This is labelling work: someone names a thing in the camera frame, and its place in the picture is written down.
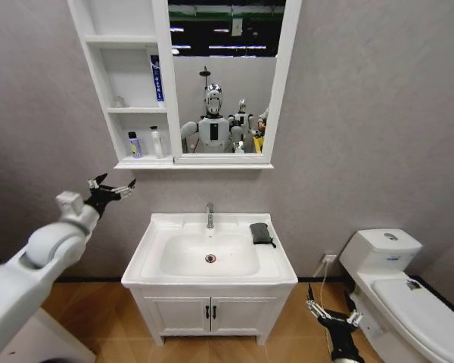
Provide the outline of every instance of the sink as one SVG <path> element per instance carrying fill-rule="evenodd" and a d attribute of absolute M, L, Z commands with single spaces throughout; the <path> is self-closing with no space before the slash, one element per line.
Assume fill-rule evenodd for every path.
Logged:
<path fill-rule="evenodd" d="M 259 267 L 245 233 L 177 234 L 165 243 L 160 259 L 161 270 L 176 276 L 247 276 Z"/>
<path fill-rule="evenodd" d="M 250 225 L 263 222 L 277 248 L 254 245 Z M 297 282 L 269 214 L 151 215 L 123 276 L 137 284 L 281 284 Z"/>

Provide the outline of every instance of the toilet tank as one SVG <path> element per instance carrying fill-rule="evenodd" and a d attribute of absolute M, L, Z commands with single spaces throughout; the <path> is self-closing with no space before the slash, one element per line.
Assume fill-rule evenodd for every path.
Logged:
<path fill-rule="evenodd" d="M 351 237 L 340 262 L 350 274 L 403 271 L 422 245 L 400 229 L 369 229 Z"/>

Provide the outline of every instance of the floor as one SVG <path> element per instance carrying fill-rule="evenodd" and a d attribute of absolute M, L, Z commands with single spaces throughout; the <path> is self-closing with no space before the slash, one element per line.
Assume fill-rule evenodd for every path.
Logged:
<path fill-rule="evenodd" d="M 316 296 L 320 285 L 312 284 Z M 326 284 L 325 308 L 346 311 L 345 288 Z M 325 329 L 305 307 L 306 289 L 293 289 L 265 346 L 253 337 L 167 338 L 156 346 L 120 283 L 58 283 L 42 307 L 96 353 L 97 363 L 330 363 Z M 360 330 L 353 339 L 366 363 L 382 362 Z"/>

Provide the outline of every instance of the white mirror frame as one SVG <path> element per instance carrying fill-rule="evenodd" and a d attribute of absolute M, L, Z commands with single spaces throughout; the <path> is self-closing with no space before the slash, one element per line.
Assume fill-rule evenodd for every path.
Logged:
<path fill-rule="evenodd" d="M 286 0 L 279 38 L 278 58 L 269 102 L 269 127 L 266 128 L 262 154 L 184 154 L 180 138 L 178 101 L 176 98 L 175 70 L 173 67 L 172 40 L 169 31 L 167 0 L 152 0 L 158 52 L 165 99 L 167 100 L 168 127 L 173 160 L 185 169 L 271 169 L 271 156 L 279 115 L 288 78 L 291 53 L 296 36 L 297 21 L 303 0 Z"/>

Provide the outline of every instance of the white bottle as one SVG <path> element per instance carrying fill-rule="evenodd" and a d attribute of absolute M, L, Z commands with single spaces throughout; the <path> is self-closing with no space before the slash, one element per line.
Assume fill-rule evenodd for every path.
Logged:
<path fill-rule="evenodd" d="M 152 126 L 151 129 L 151 138 L 153 139 L 154 153 L 157 155 L 158 159 L 165 157 L 163 152 L 163 146 L 161 145 L 161 137 L 158 132 L 158 126 Z"/>

